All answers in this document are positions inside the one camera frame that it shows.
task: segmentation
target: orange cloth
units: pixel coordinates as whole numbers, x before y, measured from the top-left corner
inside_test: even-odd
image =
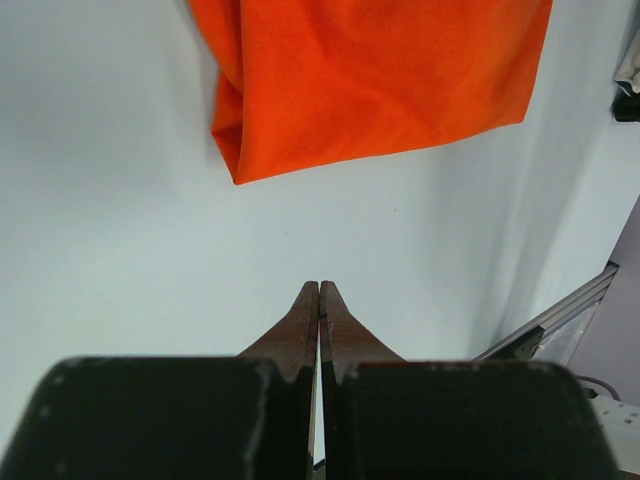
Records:
[[[552,0],[189,0],[236,184],[524,119]]]

